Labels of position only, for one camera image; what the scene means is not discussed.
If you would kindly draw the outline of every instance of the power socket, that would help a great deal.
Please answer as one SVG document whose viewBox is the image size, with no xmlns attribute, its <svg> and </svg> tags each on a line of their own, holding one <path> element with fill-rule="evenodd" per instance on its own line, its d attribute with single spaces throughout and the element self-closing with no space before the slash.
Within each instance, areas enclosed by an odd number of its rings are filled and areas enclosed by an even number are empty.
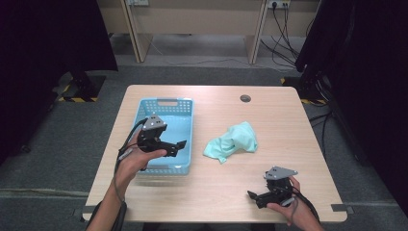
<svg viewBox="0 0 408 231">
<path fill-rule="evenodd" d="M 291 4 L 291 0 L 269 0 L 269 9 L 273 9 L 272 4 L 276 3 L 276 9 L 288 9 Z"/>
</svg>

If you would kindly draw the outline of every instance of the gray carpet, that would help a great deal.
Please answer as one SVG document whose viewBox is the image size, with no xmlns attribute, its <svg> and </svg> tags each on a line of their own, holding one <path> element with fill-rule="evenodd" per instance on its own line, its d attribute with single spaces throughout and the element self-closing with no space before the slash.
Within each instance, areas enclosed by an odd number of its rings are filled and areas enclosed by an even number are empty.
<svg viewBox="0 0 408 231">
<path fill-rule="evenodd" d="M 0 166 L 0 230 L 83 230 L 80 209 L 120 102 L 129 85 L 280 86 L 283 76 L 262 68 L 120 66 L 119 72 L 94 71 L 107 79 L 95 103 L 56 102 L 29 145 L 30 153 L 10 157 Z M 304 105 L 308 117 L 326 107 Z M 321 120 L 312 123 L 321 144 Z M 344 204 L 353 209 L 346 222 L 324 224 L 327 230 L 408 230 L 401 212 L 372 167 L 358 164 L 336 118 L 325 128 L 327 164 Z M 127 223 L 123 230 L 140 230 Z M 277 230 L 286 230 L 285 224 Z"/>
</svg>

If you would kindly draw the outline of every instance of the tabletop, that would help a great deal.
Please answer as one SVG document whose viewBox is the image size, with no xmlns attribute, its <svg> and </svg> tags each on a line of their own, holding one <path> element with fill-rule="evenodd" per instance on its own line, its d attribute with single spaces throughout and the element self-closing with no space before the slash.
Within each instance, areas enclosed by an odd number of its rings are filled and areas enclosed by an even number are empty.
<svg viewBox="0 0 408 231">
<path fill-rule="evenodd" d="M 242 102 L 242 96 L 250 98 Z M 132 127 L 140 100 L 147 97 L 194 101 L 191 167 L 188 175 L 137 175 L 126 192 L 125 219 L 145 222 L 286 222 L 258 209 L 247 191 L 266 193 L 264 174 L 273 166 L 296 170 L 302 193 L 322 222 L 346 220 L 334 212 L 342 204 L 319 144 L 293 88 L 232 86 L 130 86 L 96 173 L 86 206 L 95 206 L 108 189 L 117 150 Z M 203 155 L 207 143 L 228 127 L 247 121 L 258 142 L 255 153 L 237 151 L 224 164 Z M 85 219 L 90 212 L 84 212 Z"/>
</svg>

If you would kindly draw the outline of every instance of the light green cloth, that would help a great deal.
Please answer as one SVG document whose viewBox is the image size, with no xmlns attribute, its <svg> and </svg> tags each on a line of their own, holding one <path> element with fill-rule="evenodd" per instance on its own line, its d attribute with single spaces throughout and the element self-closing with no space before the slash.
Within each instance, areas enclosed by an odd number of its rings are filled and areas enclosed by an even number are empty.
<svg viewBox="0 0 408 231">
<path fill-rule="evenodd" d="M 238 149 L 255 152 L 258 147 L 255 132 L 248 122 L 243 122 L 228 128 L 227 133 L 208 142 L 204 155 L 219 159 L 223 164 L 227 157 Z"/>
</svg>

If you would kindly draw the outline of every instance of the blue plastic basket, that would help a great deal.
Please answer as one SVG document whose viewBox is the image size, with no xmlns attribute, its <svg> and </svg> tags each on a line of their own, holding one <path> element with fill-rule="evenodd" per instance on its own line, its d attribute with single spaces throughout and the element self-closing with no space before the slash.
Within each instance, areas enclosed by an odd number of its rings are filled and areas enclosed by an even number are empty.
<svg viewBox="0 0 408 231">
<path fill-rule="evenodd" d="M 140 101 L 134 125 L 152 114 L 167 124 L 160 136 L 165 142 L 187 141 L 176 157 L 161 157 L 151 160 L 146 171 L 138 174 L 187 175 L 191 163 L 193 100 L 188 98 L 143 98 Z"/>
</svg>

